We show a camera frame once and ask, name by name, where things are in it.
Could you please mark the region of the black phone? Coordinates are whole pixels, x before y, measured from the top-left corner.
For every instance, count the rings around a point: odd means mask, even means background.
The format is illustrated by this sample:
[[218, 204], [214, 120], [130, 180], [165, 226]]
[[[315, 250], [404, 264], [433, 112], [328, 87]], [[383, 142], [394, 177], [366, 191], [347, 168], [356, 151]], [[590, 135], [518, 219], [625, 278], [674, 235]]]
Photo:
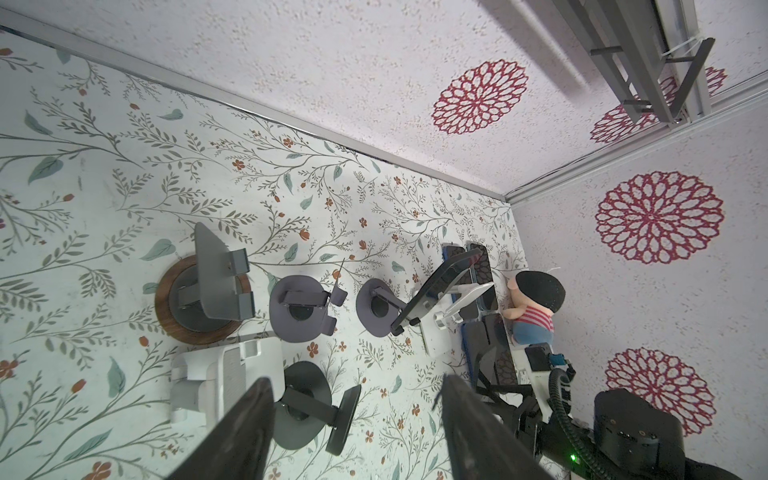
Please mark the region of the black phone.
[[496, 313], [487, 314], [482, 318], [482, 322], [488, 346], [494, 350], [495, 356], [485, 355], [480, 362], [480, 371], [494, 385], [516, 385], [517, 375], [503, 318]]
[[[480, 251], [468, 250], [467, 253], [474, 257], [473, 266], [479, 259]], [[392, 325], [391, 334], [394, 336], [401, 335], [404, 331], [403, 323], [414, 326], [424, 320], [427, 313], [443, 295], [450, 295], [449, 290], [458, 283], [471, 267], [467, 269], [450, 268], [442, 263], [406, 303], [406, 307]]]
[[479, 259], [473, 265], [473, 278], [475, 282], [478, 284], [491, 284], [491, 287], [482, 294], [478, 301], [480, 310], [483, 312], [496, 311], [498, 309], [498, 299], [487, 248], [482, 244], [474, 242], [468, 243], [467, 247], [469, 250], [480, 251]]

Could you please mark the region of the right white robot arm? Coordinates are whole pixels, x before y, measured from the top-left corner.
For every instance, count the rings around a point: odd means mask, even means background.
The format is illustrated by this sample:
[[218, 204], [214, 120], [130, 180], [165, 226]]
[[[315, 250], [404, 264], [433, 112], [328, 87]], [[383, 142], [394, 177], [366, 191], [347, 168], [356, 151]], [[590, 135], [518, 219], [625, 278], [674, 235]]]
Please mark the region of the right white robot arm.
[[498, 385], [481, 366], [496, 357], [488, 345], [467, 358], [476, 393], [534, 462], [548, 458], [583, 479], [731, 479], [733, 473], [690, 459], [673, 415], [624, 388], [598, 393], [590, 428], [571, 416], [576, 371], [546, 343], [514, 352], [518, 382]]

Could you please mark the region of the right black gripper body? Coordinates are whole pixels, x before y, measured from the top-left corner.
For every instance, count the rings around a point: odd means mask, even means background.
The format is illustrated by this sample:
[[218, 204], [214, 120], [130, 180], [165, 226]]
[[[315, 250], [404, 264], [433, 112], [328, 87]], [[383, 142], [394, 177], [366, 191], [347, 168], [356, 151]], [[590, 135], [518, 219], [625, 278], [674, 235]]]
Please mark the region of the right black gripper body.
[[[488, 406], [495, 415], [514, 434], [514, 437], [533, 456], [541, 456], [541, 432], [543, 429], [542, 412], [531, 384], [523, 385], [494, 385], [482, 372], [481, 364], [486, 357], [495, 357], [496, 347], [488, 345], [481, 350], [473, 363], [473, 390], [481, 396], [491, 400]], [[513, 406], [501, 398], [501, 394], [519, 394], [522, 401], [518, 406]]]

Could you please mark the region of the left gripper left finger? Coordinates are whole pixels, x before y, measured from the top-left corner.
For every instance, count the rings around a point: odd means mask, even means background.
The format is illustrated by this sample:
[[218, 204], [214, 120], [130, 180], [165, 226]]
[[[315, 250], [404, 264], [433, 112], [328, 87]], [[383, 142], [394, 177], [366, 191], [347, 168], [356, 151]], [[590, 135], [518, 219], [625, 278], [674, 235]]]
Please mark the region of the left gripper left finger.
[[274, 432], [271, 381], [262, 377], [246, 391], [171, 480], [262, 479]]

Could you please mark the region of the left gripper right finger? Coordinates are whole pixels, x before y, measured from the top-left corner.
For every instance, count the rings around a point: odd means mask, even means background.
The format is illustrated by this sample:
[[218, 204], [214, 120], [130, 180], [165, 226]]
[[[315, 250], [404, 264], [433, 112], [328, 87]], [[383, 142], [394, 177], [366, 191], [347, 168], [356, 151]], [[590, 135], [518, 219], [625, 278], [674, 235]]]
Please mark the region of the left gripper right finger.
[[462, 378], [445, 375], [435, 401], [441, 405], [442, 425], [455, 479], [535, 480], [551, 477]]

